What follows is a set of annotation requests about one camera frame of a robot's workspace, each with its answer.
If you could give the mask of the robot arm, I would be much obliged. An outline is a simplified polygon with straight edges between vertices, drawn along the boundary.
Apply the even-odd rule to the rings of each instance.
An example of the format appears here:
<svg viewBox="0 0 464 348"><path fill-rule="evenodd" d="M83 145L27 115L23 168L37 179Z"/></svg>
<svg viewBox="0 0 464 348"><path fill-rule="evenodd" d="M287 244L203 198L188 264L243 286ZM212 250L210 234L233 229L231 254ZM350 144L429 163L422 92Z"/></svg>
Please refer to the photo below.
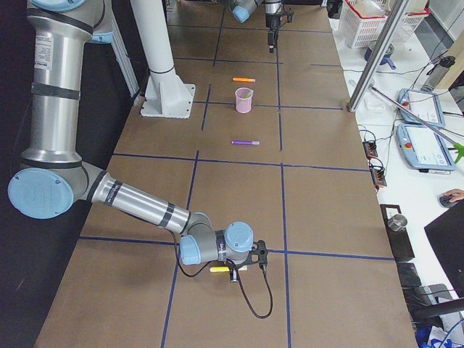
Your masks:
<svg viewBox="0 0 464 348"><path fill-rule="evenodd" d="M261 4L265 5L265 26L268 29L267 43L273 53L278 45L278 31L284 16L282 1L225 0L219 1L232 13L237 22L245 23Z"/></svg>
<svg viewBox="0 0 464 348"><path fill-rule="evenodd" d="M122 183L77 153L84 46L120 39L111 2L29 1L27 17L36 31L32 129L22 168L9 182L12 205L29 217L48 219L78 200L101 202L178 234L184 265L219 261L236 272L255 263L260 251L246 223L214 231L205 214Z"/></svg>

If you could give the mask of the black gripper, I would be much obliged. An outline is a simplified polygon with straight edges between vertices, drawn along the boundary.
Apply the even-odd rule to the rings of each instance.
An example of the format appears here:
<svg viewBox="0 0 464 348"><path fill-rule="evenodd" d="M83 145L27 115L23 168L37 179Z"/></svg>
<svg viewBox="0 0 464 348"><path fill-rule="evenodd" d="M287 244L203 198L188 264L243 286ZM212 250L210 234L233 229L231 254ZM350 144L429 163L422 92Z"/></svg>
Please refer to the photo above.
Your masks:
<svg viewBox="0 0 464 348"><path fill-rule="evenodd" d="M274 49L278 42L278 29L281 24L281 16L279 13L275 14L266 14L265 15L265 24L268 28L268 46L269 53L273 54Z"/></svg>
<svg viewBox="0 0 464 348"><path fill-rule="evenodd" d="M229 268L229 271L230 271L230 280L231 280L231 283L238 283L239 280L238 280L238 276L237 274L239 273L239 269L237 268L237 266L235 264L230 264L228 265L228 268Z"/></svg>

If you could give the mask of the person's hand on mouse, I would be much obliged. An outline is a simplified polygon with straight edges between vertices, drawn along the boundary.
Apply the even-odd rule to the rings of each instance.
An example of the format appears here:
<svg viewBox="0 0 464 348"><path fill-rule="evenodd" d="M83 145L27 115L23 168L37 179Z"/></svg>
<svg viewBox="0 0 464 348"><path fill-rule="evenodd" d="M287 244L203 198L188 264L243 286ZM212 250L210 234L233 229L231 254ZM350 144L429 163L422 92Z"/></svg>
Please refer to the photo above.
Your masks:
<svg viewBox="0 0 464 348"><path fill-rule="evenodd" d="M459 188L450 189L444 192L443 196L445 196L450 203L458 202L464 199L464 190Z"/></svg>

